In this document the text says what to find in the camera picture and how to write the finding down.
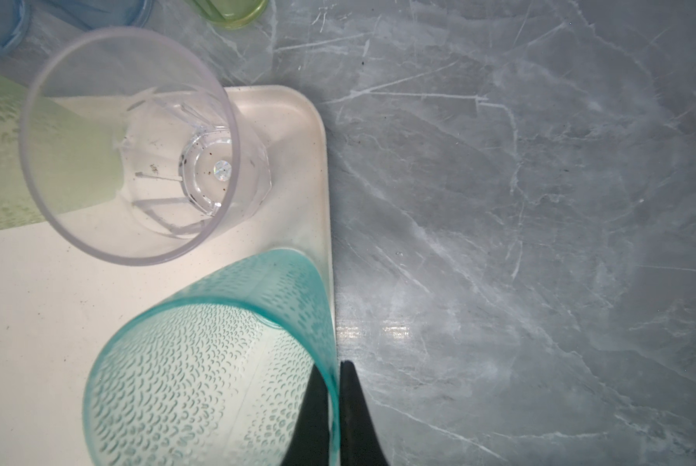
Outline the teal tall cup front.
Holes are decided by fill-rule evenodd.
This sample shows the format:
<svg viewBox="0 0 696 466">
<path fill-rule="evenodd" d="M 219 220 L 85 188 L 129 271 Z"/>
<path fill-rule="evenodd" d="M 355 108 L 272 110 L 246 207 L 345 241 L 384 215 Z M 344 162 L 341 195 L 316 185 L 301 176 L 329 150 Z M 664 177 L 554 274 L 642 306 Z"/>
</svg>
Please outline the teal tall cup front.
<svg viewBox="0 0 696 466">
<path fill-rule="evenodd" d="M 314 263 L 276 249 L 230 264 L 123 326 L 93 365 L 83 429 L 97 465 L 281 465 L 312 366 L 340 427 L 331 305 Z"/>
</svg>

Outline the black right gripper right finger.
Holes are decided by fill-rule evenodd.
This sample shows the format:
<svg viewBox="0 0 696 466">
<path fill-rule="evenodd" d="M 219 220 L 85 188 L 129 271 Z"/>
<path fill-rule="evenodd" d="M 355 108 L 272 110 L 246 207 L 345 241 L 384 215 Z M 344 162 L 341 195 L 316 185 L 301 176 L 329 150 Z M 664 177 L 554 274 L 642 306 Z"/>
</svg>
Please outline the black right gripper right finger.
<svg viewBox="0 0 696 466">
<path fill-rule="evenodd" d="M 379 444 L 354 363 L 340 362 L 340 464 L 388 466 Z"/>
</svg>

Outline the small green cup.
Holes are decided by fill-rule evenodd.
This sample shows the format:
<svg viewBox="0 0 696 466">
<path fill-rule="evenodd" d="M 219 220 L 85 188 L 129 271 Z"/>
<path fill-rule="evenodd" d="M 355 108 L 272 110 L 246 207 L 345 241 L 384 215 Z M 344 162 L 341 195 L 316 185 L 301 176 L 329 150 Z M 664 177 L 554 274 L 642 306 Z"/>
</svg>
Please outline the small green cup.
<svg viewBox="0 0 696 466">
<path fill-rule="evenodd" d="M 19 153 L 19 118 L 27 89 L 0 75 L 0 230 L 41 223 Z M 114 198 L 123 167 L 112 142 L 116 128 L 41 97 L 29 121 L 31 155 L 40 189 L 57 213 Z"/>
</svg>

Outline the clear faceted small cup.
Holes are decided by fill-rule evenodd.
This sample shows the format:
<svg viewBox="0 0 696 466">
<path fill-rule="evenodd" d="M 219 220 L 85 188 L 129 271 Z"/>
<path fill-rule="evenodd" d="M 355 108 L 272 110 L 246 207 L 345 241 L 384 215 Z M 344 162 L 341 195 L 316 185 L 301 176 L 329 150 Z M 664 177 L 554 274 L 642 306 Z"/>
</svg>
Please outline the clear faceted small cup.
<svg viewBox="0 0 696 466">
<path fill-rule="evenodd" d="M 72 246 L 168 262 L 250 219 L 272 187 L 266 146 L 189 50 L 109 27 L 54 54 L 30 85 L 19 152 L 29 193 Z"/>
</svg>

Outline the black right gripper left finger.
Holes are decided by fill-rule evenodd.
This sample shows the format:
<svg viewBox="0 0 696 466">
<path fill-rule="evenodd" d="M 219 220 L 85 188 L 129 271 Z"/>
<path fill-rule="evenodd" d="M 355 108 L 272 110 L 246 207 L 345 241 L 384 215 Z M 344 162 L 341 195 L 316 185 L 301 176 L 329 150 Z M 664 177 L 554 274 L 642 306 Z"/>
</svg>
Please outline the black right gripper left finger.
<svg viewBox="0 0 696 466">
<path fill-rule="evenodd" d="M 328 466 L 330 438 L 328 388 L 317 366 L 313 365 L 281 466 Z"/>
</svg>

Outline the green tall cup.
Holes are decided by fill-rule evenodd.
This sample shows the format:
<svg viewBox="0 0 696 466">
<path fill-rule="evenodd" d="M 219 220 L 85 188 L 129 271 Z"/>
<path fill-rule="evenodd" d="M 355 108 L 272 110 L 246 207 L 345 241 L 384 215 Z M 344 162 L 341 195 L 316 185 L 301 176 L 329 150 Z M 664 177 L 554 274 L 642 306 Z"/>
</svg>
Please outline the green tall cup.
<svg viewBox="0 0 696 466">
<path fill-rule="evenodd" d="M 216 26 L 239 29 L 258 19 L 268 0 L 187 0 L 203 19 Z"/>
</svg>

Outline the blue tall cup right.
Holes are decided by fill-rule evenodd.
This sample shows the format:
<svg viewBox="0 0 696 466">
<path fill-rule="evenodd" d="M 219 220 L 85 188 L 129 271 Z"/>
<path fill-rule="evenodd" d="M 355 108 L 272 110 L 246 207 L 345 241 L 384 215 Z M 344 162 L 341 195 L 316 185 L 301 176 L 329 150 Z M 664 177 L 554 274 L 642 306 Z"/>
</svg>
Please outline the blue tall cup right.
<svg viewBox="0 0 696 466">
<path fill-rule="evenodd" d="M 42 0 L 35 1 L 49 14 L 82 30 L 105 27 L 142 27 L 153 0 Z"/>
</svg>

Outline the white rectangular tray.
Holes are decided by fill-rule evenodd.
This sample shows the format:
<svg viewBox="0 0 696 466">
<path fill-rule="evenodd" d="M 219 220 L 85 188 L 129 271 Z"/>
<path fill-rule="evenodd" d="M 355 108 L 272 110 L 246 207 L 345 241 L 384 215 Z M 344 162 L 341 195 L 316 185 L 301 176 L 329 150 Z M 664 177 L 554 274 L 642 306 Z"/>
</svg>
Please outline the white rectangular tray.
<svg viewBox="0 0 696 466">
<path fill-rule="evenodd" d="M 282 85 L 231 87 L 266 144 L 272 188 L 248 221 L 169 262 L 108 263 L 48 223 L 0 231 L 0 465 L 87 465 L 82 401 L 94 361 L 129 320 L 229 264 L 275 248 L 308 256 L 332 284 L 325 126 Z"/>
</svg>

